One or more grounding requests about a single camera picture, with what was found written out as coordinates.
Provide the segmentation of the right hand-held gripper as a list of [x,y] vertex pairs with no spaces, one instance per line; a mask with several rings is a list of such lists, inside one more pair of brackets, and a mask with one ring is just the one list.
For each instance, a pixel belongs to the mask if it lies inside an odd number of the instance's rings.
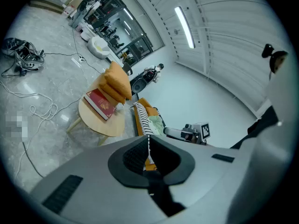
[[182,137],[188,142],[206,145],[206,139],[210,137],[210,128],[207,122],[186,124],[183,130],[165,127],[163,133],[168,137]]

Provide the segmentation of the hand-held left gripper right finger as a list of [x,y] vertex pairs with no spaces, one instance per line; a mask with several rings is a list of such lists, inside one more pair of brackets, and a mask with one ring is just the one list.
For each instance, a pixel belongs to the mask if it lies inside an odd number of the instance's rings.
[[180,164],[180,156],[172,149],[173,147],[157,136],[149,137],[149,154],[162,176],[168,175]]

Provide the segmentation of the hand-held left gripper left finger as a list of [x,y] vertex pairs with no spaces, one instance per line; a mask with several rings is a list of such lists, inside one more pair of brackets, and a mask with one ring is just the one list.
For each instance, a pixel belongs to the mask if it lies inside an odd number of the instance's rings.
[[130,171],[143,171],[148,156],[148,136],[145,136],[123,154],[123,163]]

